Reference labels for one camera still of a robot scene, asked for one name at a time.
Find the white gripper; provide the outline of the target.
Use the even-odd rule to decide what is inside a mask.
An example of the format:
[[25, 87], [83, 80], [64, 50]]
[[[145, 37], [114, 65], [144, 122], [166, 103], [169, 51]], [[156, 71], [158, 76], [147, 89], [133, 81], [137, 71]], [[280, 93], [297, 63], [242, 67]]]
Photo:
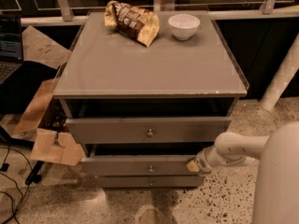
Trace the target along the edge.
[[206, 147], [196, 155], [196, 160], [191, 160], [186, 164], [190, 172], [197, 173], [200, 169], [203, 172], [211, 172], [218, 164], [217, 151], [214, 147]]

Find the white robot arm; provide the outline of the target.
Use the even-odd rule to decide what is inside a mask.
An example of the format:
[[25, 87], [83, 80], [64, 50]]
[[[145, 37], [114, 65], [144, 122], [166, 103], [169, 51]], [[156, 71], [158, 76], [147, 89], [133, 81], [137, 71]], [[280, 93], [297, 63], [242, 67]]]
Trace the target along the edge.
[[221, 133], [186, 167], [195, 173], [259, 162], [252, 224], [299, 224], [299, 121], [269, 136]]

